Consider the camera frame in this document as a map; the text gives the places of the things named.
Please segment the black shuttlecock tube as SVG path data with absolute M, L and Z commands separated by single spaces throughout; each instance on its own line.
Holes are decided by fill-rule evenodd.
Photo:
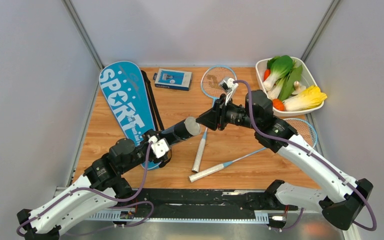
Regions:
M 159 136 L 162 139 L 166 139 L 169 146 L 173 146 L 194 136 L 197 136 L 200 133 L 201 125 L 196 122 L 195 117 L 189 116 L 177 124 L 162 130 L 159 133 Z

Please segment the blue racket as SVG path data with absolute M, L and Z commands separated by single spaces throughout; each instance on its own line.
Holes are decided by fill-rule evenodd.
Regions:
M 201 78 L 200 87 L 202 92 L 209 98 L 212 99 L 212 104 L 217 100 L 224 91 L 219 86 L 219 82 L 225 78 L 237 79 L 236 73 L 228 66 L 225 65 L 215 65 L 209 68 Z M 200 170 L 201 160 L 203 157 L 206 141 L 207 141 L 208 128 L 205 128 L 205 131 L 202 135 L 202 138 L 199 142 L 199 146 L 195 155 L 194 164 L 191 171 L 193 173 L 198 173 Z
M 307 142 L 307 144 L 310 147 L 314 148 L 316 146 L 316 144 L 318 143 L 318 134 L 317 134 L 317 131 L 315 130 L 315 128 L 313 127 L 313 125 L 311 125 L 306 120 L 303 120 L 300 118 L 295 118 L 295 117 L 284 118 L 284 120 L 297 130 L 297 132 L 304 138 L 304 140 Z M 265 149 L 266 148 L 263 147 L 261 149 L 253 151 L 253 152 L 246 154 L 242 157 L 239 157 L 237 159 L 226 161 L 226 162 L 214 165 L 214 166 L 207 168 L 205 170 L 199 171 L 195 174 L 190 175 L 189 181 L 191 183 L 193 183 L 193 182 L 200 180 L 206 176 L 209 176 L 213 173 L 219 172 L 219 171 L 227 168 L 228 166 L 230 166 L 231 164 L 233 164 L 237 161 L 240 161 L 240 160 L 245 159 L 247 157 L 250 157 L 254 154 L 262 152 Z

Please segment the blue racket bag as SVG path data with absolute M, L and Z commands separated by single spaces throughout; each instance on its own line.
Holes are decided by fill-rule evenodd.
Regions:
M 142 135 L 156 129 L 144 76 L 131 61 L 106 66 L 99 75 L 101 92 L 125 137 L 139 145 Z

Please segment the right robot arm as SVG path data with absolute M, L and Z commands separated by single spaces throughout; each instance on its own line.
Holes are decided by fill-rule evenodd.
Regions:
M 321 188 L 298 187 L 276 180 L 265 195 L 269 208 L 293 205 L 321 213 L 341 230 L 355 224 L 375 231 L 377 220 L 368 203 L 373 184 L 366 178 L 357 180 L 330 163 L 309 146 L 295 128 L 274 116 L 272 107 L 272 101 L 262 90 L 249 92 L 245 106 L 235 105 L 222 94 L 197 122 L 213 131 L 221 131 L 228 124 L 254 129 L 254 136 L 262 146 L 294 163 Z

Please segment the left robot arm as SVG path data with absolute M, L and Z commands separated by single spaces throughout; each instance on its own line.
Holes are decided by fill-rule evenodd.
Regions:
M 150 163 L 166 165 L 182 139 L 173 129 L 142 135 L 139 145 L 119 139 L 61 194 L 36 209 L 17 213 L 17 235 L 25 240 L 58 240 L 69 229 L 106 208 L 132 207 L 142 192 Z

